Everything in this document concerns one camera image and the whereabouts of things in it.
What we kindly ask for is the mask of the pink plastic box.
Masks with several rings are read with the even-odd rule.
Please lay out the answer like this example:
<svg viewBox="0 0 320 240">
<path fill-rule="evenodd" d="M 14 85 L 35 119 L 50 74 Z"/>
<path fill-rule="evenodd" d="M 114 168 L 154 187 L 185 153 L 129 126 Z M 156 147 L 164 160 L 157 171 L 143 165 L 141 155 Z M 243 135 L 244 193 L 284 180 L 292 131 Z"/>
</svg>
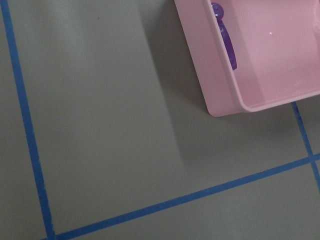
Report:
<svg viewBox="0 0 320 240">
<path fill-rule="evenodd" d="M 221 0 L 233 69 L 210 0 L 175 6 L 207 110 L 253 113 L 320 93 L 317 0 Z"/>
</svg>

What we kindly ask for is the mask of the purple toy block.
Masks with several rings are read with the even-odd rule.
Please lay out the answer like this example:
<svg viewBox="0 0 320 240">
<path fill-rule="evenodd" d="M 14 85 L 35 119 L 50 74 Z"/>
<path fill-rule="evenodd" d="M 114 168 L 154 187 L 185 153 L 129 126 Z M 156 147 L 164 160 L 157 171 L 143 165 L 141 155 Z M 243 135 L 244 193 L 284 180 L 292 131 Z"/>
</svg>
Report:
<svg viewBox="0 0 320 240">
<path fill-rule="evenodd" d="M 232 45 L 230 35 L 229 35 L 228 30 L 223 22 L 223 17 L 225 14 L 224 9 L 220 4 L 218 4 L 216 2 L 211 2 L 211 7 L 214 12 L 215 18 L 217 20 L 217 24 L 218 24 L 218 27 L 219 27 L 219 30 L 220 30 L 220 33 L 221 33 L 221 36 L 223 39 L 223 43 L 224 43 L 224 46 L 225 46 L 225 49 L 226 49 L 226 52 L 227 52 L 227 55 L 229 58 L 231 68 L 233 70 L 235 70 L 235 69 L 237 69 L 237 59 L 236 59 L 236 55 L 235 55 L 235 51 L 234 51 L 234 48 Z"/>
</svg>

